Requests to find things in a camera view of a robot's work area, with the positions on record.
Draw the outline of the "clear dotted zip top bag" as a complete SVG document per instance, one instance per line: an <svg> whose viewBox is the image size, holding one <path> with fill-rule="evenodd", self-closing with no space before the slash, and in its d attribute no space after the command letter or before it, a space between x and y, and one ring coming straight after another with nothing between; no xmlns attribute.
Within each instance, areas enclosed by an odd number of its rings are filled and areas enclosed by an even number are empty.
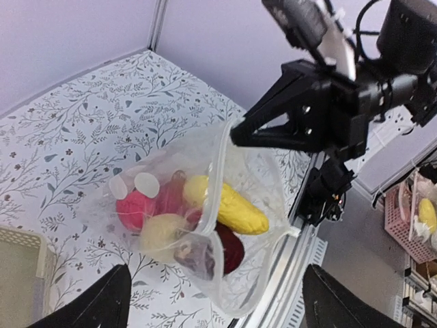
<svg viewBox="0 0 437 328"><path fill-rule="evenodd" d="M234 145L230 137L233 127L234 123L228 121L188 132L86 195L76 213L92 232L128 251L140 252L141 231L132 232L123 226L115 209L117 200L123 200L134 190L157 200L160 186L178 170L185 172L186 181L192 176L204 175L211 185L227 183L267 216L269 230L260 235L232 231L242 241L244 259L235 271L223 275L223 248L214 231L218 221L209 206L205 210L199 208L199 222L190 224L185 219L185 231L177 246L187 236L209 238L216 260L214 277L200 279L176 261L171 264L179 266L190 282L222 312L240 318L259 303L279 243L287 236L297 237L299 230L287 217L283 181L273 151Z"/></svg>

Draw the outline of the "dark purple fruit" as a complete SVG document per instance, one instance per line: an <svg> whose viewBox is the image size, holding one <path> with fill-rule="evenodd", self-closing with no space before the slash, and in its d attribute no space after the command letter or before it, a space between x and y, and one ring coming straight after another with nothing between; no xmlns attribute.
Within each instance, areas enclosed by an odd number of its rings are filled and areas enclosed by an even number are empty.
<svg viewBox="0 0 437 328"><path fill-rule="evenodd" d="M214 231L220 238L223 248L223 275L235 271L244 259L242 241L226 225L217 222ZM176 247L174 260L186 267L195 277L212 280L216 260L214 249L209 238L204 236L187 236Z"/></svg>

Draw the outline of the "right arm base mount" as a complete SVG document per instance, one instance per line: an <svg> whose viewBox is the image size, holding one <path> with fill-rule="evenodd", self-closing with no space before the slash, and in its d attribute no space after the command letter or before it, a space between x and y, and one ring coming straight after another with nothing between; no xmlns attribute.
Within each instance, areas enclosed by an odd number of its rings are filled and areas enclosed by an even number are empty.
<svg viewBox="0 0 437 328"><path fill-rule="evenodd" d="M339 221L353 180L354 172L334 159L325 161L319 169L312 168L296 214L314 227L323 220Z"/></svg>

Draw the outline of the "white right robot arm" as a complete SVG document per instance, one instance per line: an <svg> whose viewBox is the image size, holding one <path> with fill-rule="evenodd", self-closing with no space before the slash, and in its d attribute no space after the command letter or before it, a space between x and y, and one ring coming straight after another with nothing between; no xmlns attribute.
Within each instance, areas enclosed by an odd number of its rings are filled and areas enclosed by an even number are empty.
<svg viewBox="0 0 437 328"><path fill-rule="evenodd" d="M364 155L369 123L398 106L425 126L436 115L436 6L392 1L378 32L379 57L366 56L362 30L348 31L330 1L265 1L289 44L312 60L285 63L281 77L231 130L237 146L324 152L305 189L310 204L343 195Z"/></svg>

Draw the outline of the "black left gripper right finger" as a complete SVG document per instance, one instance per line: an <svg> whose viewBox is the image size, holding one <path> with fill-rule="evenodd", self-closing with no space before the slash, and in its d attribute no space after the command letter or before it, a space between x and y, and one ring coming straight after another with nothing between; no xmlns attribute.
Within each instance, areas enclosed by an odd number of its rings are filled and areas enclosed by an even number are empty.
<svg viewBox="0 0 437 328"><path fill-rule="evenodd" d="M360 300L321 266L310 264L302 279L308 327L391 328L399 323Z"/></svg>

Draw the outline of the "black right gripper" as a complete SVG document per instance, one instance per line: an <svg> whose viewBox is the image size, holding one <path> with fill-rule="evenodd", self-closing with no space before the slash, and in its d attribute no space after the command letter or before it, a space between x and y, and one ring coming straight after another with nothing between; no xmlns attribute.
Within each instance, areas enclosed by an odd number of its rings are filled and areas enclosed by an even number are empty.
<svg viewBox="0 0 437 328"><path fill-rule="evenodd" d="M304 59L281 65L282 76L231 129L249 148L326 151L357 159L367 147L368 96L335 72Z"/></svg>

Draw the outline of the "red pomegranate back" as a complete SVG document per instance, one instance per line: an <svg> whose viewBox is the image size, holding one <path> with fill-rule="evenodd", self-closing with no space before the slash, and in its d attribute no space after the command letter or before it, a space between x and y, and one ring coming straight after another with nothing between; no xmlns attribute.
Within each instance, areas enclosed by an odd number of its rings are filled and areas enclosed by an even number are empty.
<svg viewBox="0 0 437 328"><path fill-rule="evenodd" d="M126 229L140 232L144 219L154 216L156 200L134 190L123 200L117 200L115 209L119 220Z"/></svg>

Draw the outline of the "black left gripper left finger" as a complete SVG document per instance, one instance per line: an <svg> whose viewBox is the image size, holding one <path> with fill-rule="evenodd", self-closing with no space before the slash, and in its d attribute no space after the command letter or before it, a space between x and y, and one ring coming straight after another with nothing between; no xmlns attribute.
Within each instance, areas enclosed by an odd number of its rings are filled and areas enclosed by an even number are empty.
<svg viewBox="0 0 437 328"><path fill-rule="evenodd" d="M30 327L126 327L131 289L128 266L115 265L75 300Z"/></svg>

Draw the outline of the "yellow lemon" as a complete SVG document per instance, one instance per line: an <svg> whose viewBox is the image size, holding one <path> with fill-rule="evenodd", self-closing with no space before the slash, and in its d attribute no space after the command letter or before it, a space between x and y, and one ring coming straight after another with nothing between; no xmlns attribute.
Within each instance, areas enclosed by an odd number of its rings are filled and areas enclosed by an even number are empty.
<svg viewBox="0 0 437 328"><path fill-rule="evenodd" d="M185 227L185 218L177 214L146 219L139 236L139 251L160 263L174 263L174 251Z"/></svg>

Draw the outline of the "yellow corn cob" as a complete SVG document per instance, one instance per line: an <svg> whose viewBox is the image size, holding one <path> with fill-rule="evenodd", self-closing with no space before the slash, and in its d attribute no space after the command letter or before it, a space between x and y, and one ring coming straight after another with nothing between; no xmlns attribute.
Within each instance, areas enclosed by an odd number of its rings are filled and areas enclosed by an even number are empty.
<svg viewBox="0 0 437 328"><path fill-rule="evenodd" d="M192 176L184 185L183 196L196 208L209 206L219 223L239 234L260 235L269 230L267 216L225 182L210 184L207 176Z"/></svg>

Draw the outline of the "red apple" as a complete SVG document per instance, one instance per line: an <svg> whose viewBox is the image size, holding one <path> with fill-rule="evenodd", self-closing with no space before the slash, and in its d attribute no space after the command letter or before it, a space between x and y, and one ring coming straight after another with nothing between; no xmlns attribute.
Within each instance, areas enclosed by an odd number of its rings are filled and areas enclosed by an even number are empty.
<svg viewBox="0 0 437 328"><path fill-rule="evenodd" d="M175 171L168 182L160 186L156 200L156 215L177 214L183 216L190 224L197 224L201 218L201 210L192 207L184 199L183 190L186 174L182 170Z"/></svg>

